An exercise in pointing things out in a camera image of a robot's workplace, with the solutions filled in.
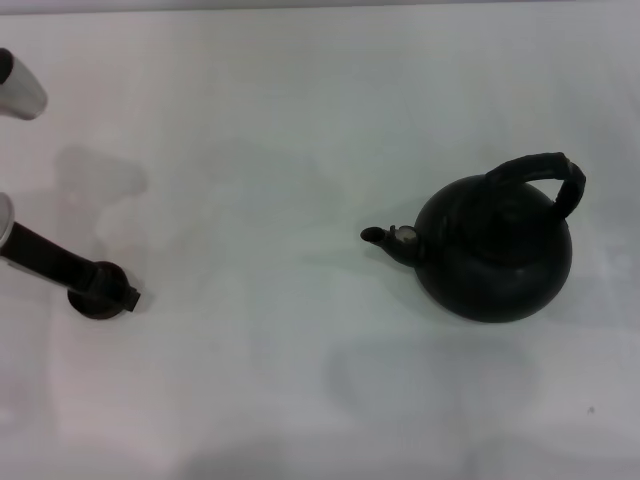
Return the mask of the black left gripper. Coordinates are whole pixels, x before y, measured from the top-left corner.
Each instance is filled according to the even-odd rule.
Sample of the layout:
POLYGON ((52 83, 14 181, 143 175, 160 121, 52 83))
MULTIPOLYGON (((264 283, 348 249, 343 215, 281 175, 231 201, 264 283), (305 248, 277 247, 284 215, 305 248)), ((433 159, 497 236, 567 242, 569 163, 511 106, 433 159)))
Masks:
POLYGON ((121 308, 133 312, 141 297, 128 284, 124 270, 108 262, 92 262, 42 237, 20 223, 14 223, 5 242, 5 259, 29 273, 79 293, 122 295, 121 308))

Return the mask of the small dark brown teacup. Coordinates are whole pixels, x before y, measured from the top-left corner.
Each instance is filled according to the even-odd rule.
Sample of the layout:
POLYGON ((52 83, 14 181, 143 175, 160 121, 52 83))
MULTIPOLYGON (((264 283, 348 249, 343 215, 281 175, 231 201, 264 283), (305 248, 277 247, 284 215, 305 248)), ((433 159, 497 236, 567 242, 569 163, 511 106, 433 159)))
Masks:
POLYGON ((95 275, 86 287, 67 291, 70 305, 84 317, 93 320, 108 320, 127 312, 120 305, 122 295, 98 295, 94 291, 95 275))

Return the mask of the dark green round teapot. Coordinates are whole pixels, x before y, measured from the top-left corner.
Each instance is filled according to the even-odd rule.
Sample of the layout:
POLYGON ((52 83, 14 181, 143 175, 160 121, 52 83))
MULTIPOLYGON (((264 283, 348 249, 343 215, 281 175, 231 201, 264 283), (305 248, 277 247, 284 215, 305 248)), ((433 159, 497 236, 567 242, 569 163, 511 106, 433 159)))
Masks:
POLYGON ((561 152, 523 156, 433 195, 412 225, 360 237, 414 270, 426 293, 468 320, 508 323, 548 305, 572 264, 568 216, 586 186, 561 152))

